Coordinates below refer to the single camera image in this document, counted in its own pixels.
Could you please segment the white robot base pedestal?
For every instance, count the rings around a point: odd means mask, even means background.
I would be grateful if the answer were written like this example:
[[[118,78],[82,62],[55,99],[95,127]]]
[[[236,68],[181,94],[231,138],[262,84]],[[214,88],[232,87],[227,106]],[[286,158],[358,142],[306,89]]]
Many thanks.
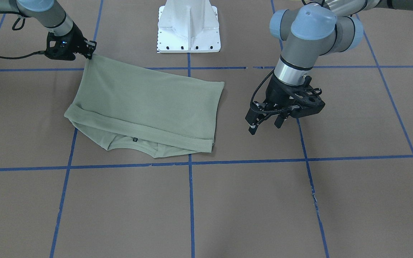
[[[215,53],[221,49],[218,9],[209,0],[167,0],[158,9],[158,53]]]

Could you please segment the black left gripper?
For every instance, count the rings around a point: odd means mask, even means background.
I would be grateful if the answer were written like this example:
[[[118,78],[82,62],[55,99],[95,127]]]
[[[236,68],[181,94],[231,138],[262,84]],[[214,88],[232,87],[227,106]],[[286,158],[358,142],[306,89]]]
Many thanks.
[[[270,81],[266,88],[265,100],[257,102],[254,97],[267,79]],[[298,119],[320,113],[326,103],[320,97],[322,90],[313,88],[311,80],[310,76],[303,76],[301,85],[291,86],[281,82],[273,73],[269,73],[251,96],[245,116],[250,134],[255,135],[260,124],[271,116],[277,116],[274,126],[280,129],[289,116]]]

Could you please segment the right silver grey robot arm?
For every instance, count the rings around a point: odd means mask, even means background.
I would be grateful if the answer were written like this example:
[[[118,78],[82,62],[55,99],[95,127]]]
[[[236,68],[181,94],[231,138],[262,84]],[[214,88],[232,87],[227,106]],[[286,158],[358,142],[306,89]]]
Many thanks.
[[[74,61],[75,54],[92,59],[97,42],[87,40],[76,23],[57,0],[0,0],[0,14],[14,14],[18,19],[12,30],[21,30],[26,18],[35,18],[47,30],[47,46],[44,51],[35,51],[21,57],[2,57],[5,60],[20,60],[42,54],[51,60]]]

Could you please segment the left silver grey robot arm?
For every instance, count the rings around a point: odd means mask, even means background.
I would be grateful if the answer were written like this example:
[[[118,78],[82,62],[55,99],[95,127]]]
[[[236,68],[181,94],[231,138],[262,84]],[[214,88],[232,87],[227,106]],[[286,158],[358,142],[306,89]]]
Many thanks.
[[[413,0],[310,0],[297,10],[273,14],[269,31],[285,46],[265,78],[269,81],[265,100],[250,101],[245,119],[251,134],[271,116],[276,116],[274,125],[280,128],[289,116],[298,119],[324,108],[322,90],[311,86],[309,72],[318,57],[355,48],[364,28],[354,14],[373,8],[413,10]]]

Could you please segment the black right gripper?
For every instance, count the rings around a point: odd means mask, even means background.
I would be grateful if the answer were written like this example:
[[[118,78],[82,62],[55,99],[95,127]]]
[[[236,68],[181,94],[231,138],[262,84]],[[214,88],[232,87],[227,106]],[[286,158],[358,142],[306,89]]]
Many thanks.
[[[74,61],[78,53],[91,60],[96,45],[96,41],[87,40],[77,25],[73,24],[71,31],[63,36],[55,36],[51,32],[47,34],[44,55],[52,60]]]

